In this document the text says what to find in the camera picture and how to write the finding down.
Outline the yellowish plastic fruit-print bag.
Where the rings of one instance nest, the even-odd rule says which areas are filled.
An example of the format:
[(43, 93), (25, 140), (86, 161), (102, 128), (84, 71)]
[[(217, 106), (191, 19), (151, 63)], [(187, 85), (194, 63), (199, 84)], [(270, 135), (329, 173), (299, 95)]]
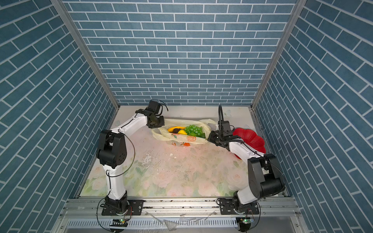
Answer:
[[(187, 120), (166, 118), (164, 126), (156, 129), (151, 129), (151, 131), (153, 137), (159, 141), (177, 142), (179, 144), (189, 143), (190, 145), (206, 144), (208, 142), (207, 138), (212, 131), (211, 127), (209, 126), (210, 124), (214, 125), (215, 129), (217, 129), (218, 124), (212, 119)], [(205, 138), (176, 134), (168, 131), (168, 129), (172, 127), (187, 127), (190, 125), (195, 125), (197, 128), (202, 129), (202, 134), (205, 135)]]

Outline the red flower-shaped plastic plate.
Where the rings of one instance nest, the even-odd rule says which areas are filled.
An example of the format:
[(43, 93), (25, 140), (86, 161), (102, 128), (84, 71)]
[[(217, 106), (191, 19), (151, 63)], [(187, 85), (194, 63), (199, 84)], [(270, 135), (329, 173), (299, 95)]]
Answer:
[(230, 142), (230, 151), (239, 159), (247, 163), (250, 158), (259, 158), (266, 154), (265, 141), (250, 129), (237, 128), (233, 131), (239, 142)]

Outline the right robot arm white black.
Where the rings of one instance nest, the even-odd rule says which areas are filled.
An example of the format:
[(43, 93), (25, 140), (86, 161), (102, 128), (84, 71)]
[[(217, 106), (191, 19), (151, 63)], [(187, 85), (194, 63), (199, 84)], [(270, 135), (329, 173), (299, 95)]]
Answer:
[(226, 148), (247, 164), (248, 186), (234, 193), (236, 209), (284, 191), (286, 180), (275, 155), (255, 150), (232, 132), (226, 134), (223, 131), (212, 131), (207, 140)]

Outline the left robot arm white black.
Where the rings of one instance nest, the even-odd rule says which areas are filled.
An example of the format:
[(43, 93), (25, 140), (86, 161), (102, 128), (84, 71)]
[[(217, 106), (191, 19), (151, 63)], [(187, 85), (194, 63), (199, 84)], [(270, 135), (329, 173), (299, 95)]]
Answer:
[(136, 151), (136, 149), (131, 150), (126, 146), (127, 142), (130, 143), (130, 146), (134, 146), (129, 136), (144, 126), (150, 129), (164, 126), (165, 121), (161, 115), (162, 112), (162, 107), (148, 106), (145, 109), (137, 110), (123, 124), (111, 130), (101, 131), (96, 157), (105, 171), (108, 186), (107, 199), (109, 201), (116, 202), (126, 198), (127, 191), (123, 184), (125, 172), (122, 164), (125, 162), (129, 151)]

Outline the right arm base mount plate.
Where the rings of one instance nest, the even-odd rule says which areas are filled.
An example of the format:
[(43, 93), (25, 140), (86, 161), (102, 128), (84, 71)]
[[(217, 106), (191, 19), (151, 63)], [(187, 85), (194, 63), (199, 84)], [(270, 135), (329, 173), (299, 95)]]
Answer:
[(222, 215), (258, 215), (259, 206), (257, 202), (252, 202), (248, 204), (241, 204), (237, 198), (227, 199), (227, 198), (217, 198), (216, 204), (220, 208), (220, 213)]

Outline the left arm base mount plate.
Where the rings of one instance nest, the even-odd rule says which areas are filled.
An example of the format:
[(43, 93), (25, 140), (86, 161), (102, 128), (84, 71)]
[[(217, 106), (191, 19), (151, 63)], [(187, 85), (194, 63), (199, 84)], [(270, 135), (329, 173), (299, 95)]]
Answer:
[(144, 200), (124, 200), (113, 203), (102, 203), (100, 207), (103, 216), (140, 216), (143, 209)]

